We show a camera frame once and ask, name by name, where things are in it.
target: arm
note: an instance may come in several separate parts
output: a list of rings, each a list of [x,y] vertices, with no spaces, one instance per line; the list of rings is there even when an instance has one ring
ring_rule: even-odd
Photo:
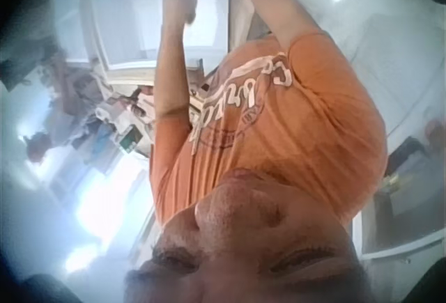
[[[158,54],[154,99],[156,118],[184,116],[189,123],[189,86],[183,32],[194,19],[197,0],[163,0],[161,46]]]
[[[251,1],[285,50],[297,37],[318,29],[317,23],[297,0]]]

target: closed eye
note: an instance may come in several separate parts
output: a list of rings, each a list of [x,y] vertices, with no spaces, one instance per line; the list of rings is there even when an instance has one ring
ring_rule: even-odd
[[[165,251],[154,249],[152,262],[173,272],[187,274],[198,268],[195,258],[181,247]]]
[[[334,252],[328,249],[296,251],[271,267],[270,272],[274,274],[292,272],[334,256]]]

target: wrist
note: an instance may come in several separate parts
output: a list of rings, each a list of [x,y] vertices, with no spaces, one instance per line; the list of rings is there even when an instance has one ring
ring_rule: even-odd
[[[164,21],[161,27],[161,34],[171,37],[183,38],[185,24],[180,22]]]

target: orange t-shirt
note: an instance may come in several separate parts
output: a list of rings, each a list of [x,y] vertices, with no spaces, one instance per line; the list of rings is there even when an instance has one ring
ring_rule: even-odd
[[[184,118],[158,120],[151,185],[162,224],[234,168],[296,186],[347,224],[377,190],[386,161],[380,114],[332,39],[315,31],[288,54],[273,36],[230,53],[193,130]]]

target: green object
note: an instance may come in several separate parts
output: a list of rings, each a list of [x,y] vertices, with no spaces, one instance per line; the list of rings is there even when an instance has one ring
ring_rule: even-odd
[[[119,141],[119,145],[126,153],[131,153],[142,139],[142,133],[135,125],[131,125],[126,131],[125,136]]]

